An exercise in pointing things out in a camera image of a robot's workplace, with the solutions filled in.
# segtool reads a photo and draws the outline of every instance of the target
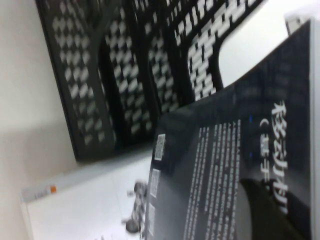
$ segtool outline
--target white wall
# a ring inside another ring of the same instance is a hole
[[[0,239],[27,239],[19,191],[76,168],[36,5],[0,1]]]
[[[269,0],[226,42],[225,84],[286,38],[283,14],[300,2]],[[0,239],[24,240],[19,190],[77,165],[33,0],[1,0],[0,33]]]
[[[221,47],[219,67],[230,85],[265,58],[287,37],[284,14],[318,0],[267,0]]]

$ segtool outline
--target black box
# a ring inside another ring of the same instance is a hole
[[[161,118],[146,240],[319,239],[319,43],[308,21],[234,84]]]

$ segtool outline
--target black plastic crate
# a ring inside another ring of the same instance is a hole
[[[76,159],[149,142],[222,89],[222,42],[262,1],[36,0]]]

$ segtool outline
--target white label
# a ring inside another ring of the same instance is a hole
[[[39,191],[35,194],[35,199],[41,199],[49,194],[50,194],[50,190],[48,188],[45,188],[44,190]]]
[[[158,135],[158,139],[156,141],[156,146],[155,146],[154,160],[158,160],[158,161],[162,160],[162,156],[164,154],[165,142],[166,142],[166,135],[165,134]]]
[[[157,169],[152,169],[150,195],[153,196],[154,198],[157,197],[159,178],[160,178],[160,171]]]
[[[149,233],[153,236],[154,235],[154,231],[155,231],[155,214],[156,214],[156,209],[155,207],[149,203],[149,213],[148,213],[148,217],[149,217]]]

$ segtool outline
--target qr code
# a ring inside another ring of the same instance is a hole
[[[156,146],[155,146],[154,160],[158,160],[158,161],[162,160],[162,156],[164,154],[164,148],[165,148],[165,141],[166,141],[165,134],[158,135],[158,139],[156,140]]]
[[[155,232],[155,214],[156,214],[156,208],[151,203],[149,203],[148,230],[152,236],[154,235],[154,232]]]
[[[158,183],[160,178],[160,171],[158,169],[152,169],[151,182],[150,182],[150,195],[154,198],[157,197]]]

